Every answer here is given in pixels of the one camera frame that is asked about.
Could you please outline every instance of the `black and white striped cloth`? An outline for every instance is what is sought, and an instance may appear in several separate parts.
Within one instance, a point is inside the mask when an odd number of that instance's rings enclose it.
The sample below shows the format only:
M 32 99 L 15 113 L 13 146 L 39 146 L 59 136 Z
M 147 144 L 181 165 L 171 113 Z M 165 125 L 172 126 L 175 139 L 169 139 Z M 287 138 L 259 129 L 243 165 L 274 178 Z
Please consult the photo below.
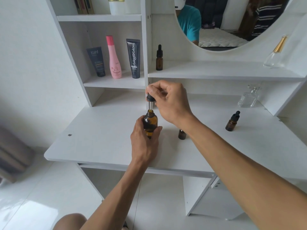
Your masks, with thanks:
M 280 14 L 282 4 L 280 5 L 266 5 L 256 10 L 258 19 L 251 34 L 254 37 L 261 35 L 267 28 L 269 28 L 274 22 L 275 17 Z

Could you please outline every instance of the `teal shirt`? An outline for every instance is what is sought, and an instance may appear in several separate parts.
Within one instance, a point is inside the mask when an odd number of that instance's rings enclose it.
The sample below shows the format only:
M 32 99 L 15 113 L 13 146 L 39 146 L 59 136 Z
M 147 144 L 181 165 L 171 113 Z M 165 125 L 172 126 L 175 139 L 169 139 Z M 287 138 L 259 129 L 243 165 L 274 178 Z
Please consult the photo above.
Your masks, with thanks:
M 185 5 L 178 15 L 179 25 L 190 41 L 199 41 L 199 30 L 201 29 L 201 14 L 193 6 Z

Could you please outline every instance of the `white helmet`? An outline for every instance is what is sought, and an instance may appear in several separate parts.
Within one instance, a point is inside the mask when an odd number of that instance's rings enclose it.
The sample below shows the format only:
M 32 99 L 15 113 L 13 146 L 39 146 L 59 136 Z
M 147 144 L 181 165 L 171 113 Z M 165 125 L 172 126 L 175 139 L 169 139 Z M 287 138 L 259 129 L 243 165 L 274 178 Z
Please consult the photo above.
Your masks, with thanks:
M 185 6 L 186 0 L 175 0 L 175 9 L 176 10 L 182 10 L 182 8 Z

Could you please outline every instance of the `bare leg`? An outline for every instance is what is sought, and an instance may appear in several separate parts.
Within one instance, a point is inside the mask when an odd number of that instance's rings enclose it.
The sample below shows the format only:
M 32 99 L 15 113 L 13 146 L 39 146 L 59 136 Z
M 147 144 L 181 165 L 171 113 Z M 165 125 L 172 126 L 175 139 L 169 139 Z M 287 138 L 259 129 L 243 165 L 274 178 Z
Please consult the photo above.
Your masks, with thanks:
M 79 213 L 63 216 L 54 226 L 53 230 L 79 230 L 87 221 L 84 215 Z

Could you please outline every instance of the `red bottle cap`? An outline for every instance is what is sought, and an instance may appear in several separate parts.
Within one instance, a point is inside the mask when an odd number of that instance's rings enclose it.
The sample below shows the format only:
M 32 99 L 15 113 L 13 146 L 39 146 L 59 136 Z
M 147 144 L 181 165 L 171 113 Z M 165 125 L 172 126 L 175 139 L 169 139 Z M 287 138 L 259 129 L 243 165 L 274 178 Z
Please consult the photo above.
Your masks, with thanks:
M 108 43 L 108 46 L 113 46 L 114 45 L 114 40 L 112 35 L 107 35 L 106 36 L 106 42 Z

